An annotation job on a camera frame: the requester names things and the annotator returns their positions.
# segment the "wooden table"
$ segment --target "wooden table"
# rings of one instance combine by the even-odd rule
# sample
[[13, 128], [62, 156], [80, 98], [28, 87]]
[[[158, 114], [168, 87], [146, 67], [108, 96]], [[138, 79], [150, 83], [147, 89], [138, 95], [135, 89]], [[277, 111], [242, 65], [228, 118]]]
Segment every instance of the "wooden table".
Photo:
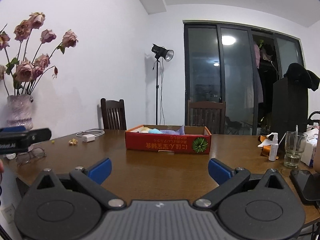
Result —
[[[15, 160], [4, 160], [18, 178], [32, 184], [44, 168], [52, 168], [57, 174], [69, 173], [76, 166], [89, 166], [102, 158], [112, 161], [112, 173], [102, 186], [127, 203], [132, 199], [166, 200], [188, 199], [193, 202], [217, 187], [208, 174], [208, 161], [217, 158], [231, 168], [244, 167], [251, 173], [264, 173], [269, 168], [278, 169], [291, 189], [296, 191], [289, 179], [290, 169], [283, 166], [283, 158], [275, 162], [260, 156], [257, 136], [213, 135], [210, 155], [171, 154], [126, 150], [124, 131], [106, 130], [95, 142], [69, 146], [68, 141], [76, 138], [69, 135], [40, 143], [47, 157], [32, 160], [17, 166]], [[308, 169], [303, 163], [300, 169]], [[306, 224], [320, 219], [314, 206], [304, 206]]]

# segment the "pink glass vase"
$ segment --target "pink glass vase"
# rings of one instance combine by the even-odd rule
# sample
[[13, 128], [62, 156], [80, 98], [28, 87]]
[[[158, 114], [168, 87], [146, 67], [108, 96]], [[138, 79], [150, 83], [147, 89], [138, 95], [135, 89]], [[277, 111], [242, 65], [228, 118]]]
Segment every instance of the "pink glass vase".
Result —
[[26, 130], [33, 128], [30, 95], [8, 96], [8, 127], [23, 125]]

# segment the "spray bottle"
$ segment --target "spray bottle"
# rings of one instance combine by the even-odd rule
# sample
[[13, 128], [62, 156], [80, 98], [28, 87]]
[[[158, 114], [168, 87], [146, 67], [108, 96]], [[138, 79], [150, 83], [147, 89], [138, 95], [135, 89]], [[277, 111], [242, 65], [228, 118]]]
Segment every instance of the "spray bottle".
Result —
[[269, 161], [275, 161], [276, 157], [277, 157], [277, 152], [278, 152], [278, 133], [273, 132], [270, 133], [267, 137], [269, 137], [270, 135], [273, 135], [273, 140], [271, 143], [271, 147], [270, 147], [270, 154], [269, 154]]

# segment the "glass of water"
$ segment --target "glass of water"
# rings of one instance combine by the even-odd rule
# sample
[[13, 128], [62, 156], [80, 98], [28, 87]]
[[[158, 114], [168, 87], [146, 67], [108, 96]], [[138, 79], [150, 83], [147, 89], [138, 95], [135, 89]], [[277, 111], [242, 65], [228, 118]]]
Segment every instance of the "glass of water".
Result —
[[307, 135], [304, 133], [286, 132], [284, 166], [296, 169], [299, 165], [302, 153], [306, 148]]

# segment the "sliding glass door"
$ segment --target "sliding glass door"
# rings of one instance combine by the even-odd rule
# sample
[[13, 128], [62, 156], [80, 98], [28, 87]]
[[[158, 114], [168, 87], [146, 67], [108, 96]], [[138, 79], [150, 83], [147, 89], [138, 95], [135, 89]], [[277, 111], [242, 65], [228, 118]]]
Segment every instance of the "sliding glass door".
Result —
[[282, 77], [287, 72], [291, 63], [297, 62], [303, 65], [300, 46], [297, 41], [287, 40], [276, 36], [278, 51], [280, 54], [280, 65]]
[[189, 99], [191, 102], [221, 100], [220, 57], [216, 28], [188, 30]]
[[225, 75], [225, 133], [252, 134], [254, 88], [247, 30], [221, 28]]
[[188, 100], [226, 102], [225, 134], [268, 131], [273, 83], [293, 62], [303, 65], [299, 41], [252, 27], [185, 24], [185, 123]]

